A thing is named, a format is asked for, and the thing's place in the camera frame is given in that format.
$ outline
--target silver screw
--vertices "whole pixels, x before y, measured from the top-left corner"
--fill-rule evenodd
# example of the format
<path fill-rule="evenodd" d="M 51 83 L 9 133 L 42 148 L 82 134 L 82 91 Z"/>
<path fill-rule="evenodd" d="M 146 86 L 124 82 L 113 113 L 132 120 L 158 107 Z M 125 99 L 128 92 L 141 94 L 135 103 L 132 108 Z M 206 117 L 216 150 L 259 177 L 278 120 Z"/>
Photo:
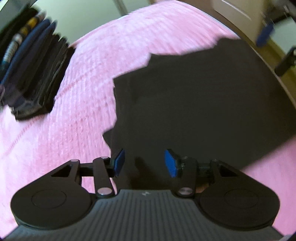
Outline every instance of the silver screw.
<path fill-rule="evenodd" d="M 193 190 L 191 189 L 191 188 L 181 188 L 180 190 L 179 190 L 179 193 L 181 194 L 181 195 L 190 195 L 190 194 L 192 194 L 193 193 Z"/>
<path fill-rule="evenodd" d="M 98 194 L 103 195 L 103 196 L 109 195 L 111 193 L 112 193 L 111 188 L 100 188 L 100 189 L 98 189 Z"/>

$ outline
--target pink blanket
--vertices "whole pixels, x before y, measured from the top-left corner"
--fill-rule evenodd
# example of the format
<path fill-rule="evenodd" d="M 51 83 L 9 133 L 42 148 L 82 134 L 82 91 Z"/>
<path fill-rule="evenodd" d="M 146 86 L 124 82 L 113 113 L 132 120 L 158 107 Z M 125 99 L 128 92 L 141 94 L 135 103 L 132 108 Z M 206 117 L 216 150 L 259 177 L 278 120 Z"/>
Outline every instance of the pink blanket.
<path fill-rule="evenodd" d="M 0 114 L 0 236 L 15 227 L 13 194 L 69 159 L 91 162 L 108 156 L 102 133 L 116 120 L 112 79 L 147 64 L 150 53 L 181 54 L 212 47 L 237 36 L 204 12 L 164 1 L 111 21 L 74 43 L 76 52 L 56 96 L 53 111 L 16 122 Z M 274 226 L 295 231 L 296 139 L 249 167 L 246 173 L 271 187 L 281 199 Z M 93 184 L 83 186 L 93 190 Z"/>

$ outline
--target pink mattress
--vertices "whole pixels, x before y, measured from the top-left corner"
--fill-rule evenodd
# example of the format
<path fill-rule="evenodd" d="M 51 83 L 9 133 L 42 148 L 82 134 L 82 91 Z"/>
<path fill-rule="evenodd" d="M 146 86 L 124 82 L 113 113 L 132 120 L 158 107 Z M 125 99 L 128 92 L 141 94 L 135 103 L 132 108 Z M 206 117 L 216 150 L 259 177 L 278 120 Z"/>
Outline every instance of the pink mattress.
<path fill-rule="evenodd" d="M 163 1 L 111 21 L 74 43 L 74 53 L 53 111 L 16 122 L 0 114 L 0 236 L 16 227 L 13 194 L 62 163 L 108 156 L 102 133 L 116 120 L 112 79 L 147 64 L 150 53 L 182 54 L 210 48 L 221 37 L 237 38 L 204 12 L 178 1 Z M 296 227 L 296 139 L 248 167 L 246 173 L 281 199 L 274 226 L 283 234 Z M 93 190 L 90 181 L 83 186 Z"/>

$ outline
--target black cloth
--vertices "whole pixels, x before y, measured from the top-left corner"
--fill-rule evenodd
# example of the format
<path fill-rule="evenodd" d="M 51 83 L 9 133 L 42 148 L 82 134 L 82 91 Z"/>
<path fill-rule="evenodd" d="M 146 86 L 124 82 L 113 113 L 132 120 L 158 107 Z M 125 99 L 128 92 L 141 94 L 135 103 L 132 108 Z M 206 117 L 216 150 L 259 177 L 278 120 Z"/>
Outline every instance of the black cloth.
<path fill-rule="evenodd" d="M 16 120 L 27 120 L 34 116 L 50 113 L 54 106 L 54 98 L 57 95 L 60 84 L 64 78 L 66 69 L 69 65 L 71 57 L 75 51 L 74 48 L 67 48 L 66 40 L 62 38 L 59 53 L 54 59 L 55 66 L 51 71 L 46 72 L 46 76 L 42 80 L 38 91 L 31 95 L 31 100 L 26 102 L 26 105 L 20 106 L 13 110 Z"/>
<path fill-rule="evenodd" d="M 287 94 L 243 40 L 222 39 L 213 49 L 184 56 L 154 56 L 148 67 L 114 84 L 117 122 L 109 143 L 112 154 L 126 151 L 118 188 L 170 188 L 167 148 L 241 169 L 296 134 Z"/>
<path fill-rule="evenodd" d="M 29 8 L 28 5 L 0 32 L 0 60 L 2 61 L 5 51 L 12 37 L 33 18 L 38 11 Z"/>

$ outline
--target pink bedspread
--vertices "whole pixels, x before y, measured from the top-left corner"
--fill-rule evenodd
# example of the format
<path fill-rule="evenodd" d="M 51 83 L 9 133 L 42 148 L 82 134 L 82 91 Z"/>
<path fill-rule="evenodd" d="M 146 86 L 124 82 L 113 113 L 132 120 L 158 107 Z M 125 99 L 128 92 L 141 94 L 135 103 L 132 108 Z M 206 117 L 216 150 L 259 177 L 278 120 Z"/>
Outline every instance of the pink bedspread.
<path fill-rule="evenodd" d="M 147 64 L 150 53 L 181 54 L 237 36 L 204 12 L 178 1 L 164 1 L 111 21 L 74 43 L 74 53 L 53 111 L 16 122 L 0 114 L 0 236 L 16 227 L 10 211 L 13 194 L 62 163 L 91 162 L 108 156 L 102 133 L 116 120 L 112 79 Z M 283 234 L 296 227 L 296 139 L 246 172 L 271 187 L 281 199 L 274 226 Z M 88 190 L 93 184 L 84 182 Z"/>

